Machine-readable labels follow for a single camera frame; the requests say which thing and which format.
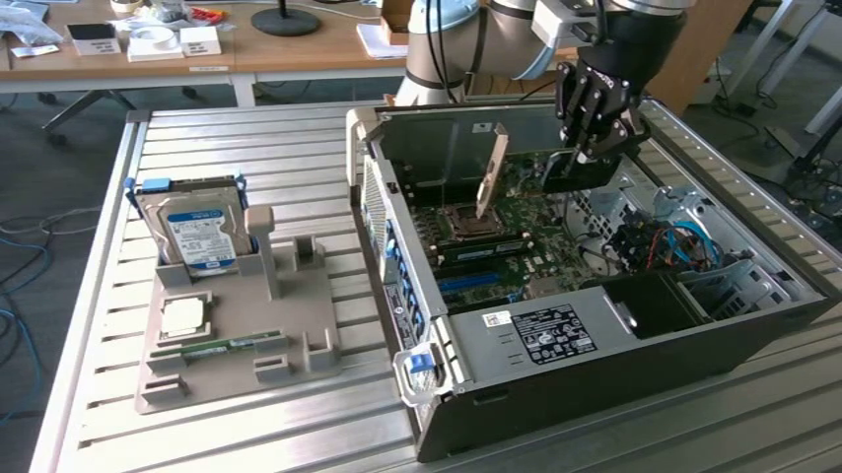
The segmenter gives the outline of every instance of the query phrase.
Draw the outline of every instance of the paper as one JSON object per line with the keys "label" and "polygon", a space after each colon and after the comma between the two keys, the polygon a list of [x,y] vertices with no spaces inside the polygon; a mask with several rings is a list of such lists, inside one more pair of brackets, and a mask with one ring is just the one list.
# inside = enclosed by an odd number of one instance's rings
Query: paper
{"label": "paper", "polygon": [[408,46],[392,46],[385,41],[380,25],[356,25],[356,33],[362,41],[365,53],[373,59],[393,59],[407,57]]}
{"label": "paper", "polygon": [[49,46],[12,48],[14,57],[40,56],[41,54],[49,54],[50,52],[57,52],[57,46],[54,44],[50,44]]}

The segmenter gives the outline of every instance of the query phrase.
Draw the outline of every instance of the aluminum table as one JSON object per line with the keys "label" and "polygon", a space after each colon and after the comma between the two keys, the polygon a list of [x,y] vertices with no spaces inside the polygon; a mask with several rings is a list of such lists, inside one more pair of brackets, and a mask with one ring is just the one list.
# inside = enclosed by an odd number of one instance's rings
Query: aluminum table
{"label": "aluminum table", "polygon": [[[733,372],[528,436],[417,464],[346,203],[344,114],[372,103],[161,111],[125,127],[81,283],[33,472],[819,471],[842,464],[842,310]],[[692,131],[644,112],[827,279],[838,253]],[[641,159],[657,168],[663,156]],[[273,207],[273,244],[326,248],[336,377],[141,416],[134,394],[154,245],[122,198],[126,176],[240,170]],[[679,185],[679,173],[660,175]]]}

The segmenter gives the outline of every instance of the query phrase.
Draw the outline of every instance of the hard drive label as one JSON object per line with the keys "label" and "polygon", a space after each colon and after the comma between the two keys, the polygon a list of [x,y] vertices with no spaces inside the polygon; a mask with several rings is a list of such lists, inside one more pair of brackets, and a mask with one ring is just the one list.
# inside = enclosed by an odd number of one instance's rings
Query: hard drive label
{"label": "hard drive label", "polygon": [[512,323],[528,357],[537,365],[596,350],[593,339],[568,304],[512,315]]}
{"label": "hard drive label", "polygon": [[188,266],[214,269],[233,264],[236,253],[232,238],[222,231],[225,215],[221,210],[170,214],[166,223]]}

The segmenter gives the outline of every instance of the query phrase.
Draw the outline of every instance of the gray carpet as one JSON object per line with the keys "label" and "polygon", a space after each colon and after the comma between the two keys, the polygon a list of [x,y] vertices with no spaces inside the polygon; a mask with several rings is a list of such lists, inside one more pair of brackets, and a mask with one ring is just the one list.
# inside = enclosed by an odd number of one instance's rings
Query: gray carpet
{"label": "gray carpet", "polygon": [[[732,67],[744,53],[756,30],[736,35],[723,55],[723,64]],[[767,53],[752,76],[756,78],[768,64]],[[759,125],[777,124],[797,131],[828,99],[842,82],[836,66],[819,58],[804,56],[775,93],[776,110],[760,108],[751,119]],[[751,77],[733,100],[744,97],[753,88]],[[265,97],[260,104],[317,101],[349,101],[378,99],[381,94],[393,93],[397,79],[357,81],[321,81],[305,88],[305,83],[289,83],[269,88],[274,96]],[[196,88],[200,98],[190,101],[177,88],[125,92],[126,98],[140,108],[178,109],[233,106],[233,91],[226,86]],[[78,97],[77,93],[56,94],[61,104]],[[0,96],[8,103],[10,96]],[[0,160],[0,220],[21,216],[46,216],[72,208],[98,205],[105,192],[106,179],[113,163],[122,130],[124,111],[112,101],[94,104],[76,119],[61,126],[69,144],[56,148],[46,144],[40,125],[58,111],[36,101],[34,95],[20,95],[13,107],[0,113],[0,143],[5,150]],[[708,107],[692,107],[685,119],[700,135],[715,145],[737,138],[748,128],[721,118]],[[763,137],[744,140],[727,148],[731,157],[761,159],[768,153]],[[836,140],[831,152],[839,156],[842,139]],[[68,226],[84,226],[93,216],[85,216]],[[32,234],[20,238],[24,242],[42,242],[44,236]],[[41,418],[38,410],[46,405],[48,388],[57,366],[64,333],[73,309],[74,298],[92,234],[57,236],[50,243],[52,265],[41,278],[24,290],[14,293],[14,309],[25,318],[41,354],[45,387],[37,400],[26,407],[33,417],[16,419],[0,427],[0,471],[26,471],[32,449],[37,438]],[[30,256],[28,250],[0,245],[0,279]],[[5,302],[0,307],[8,308]],[[0,357],[8,353],[13,337],[0,340]],[[12,361],[0,369],[0,412],[14,407],[32,386],[33,364],[21,346]]]}

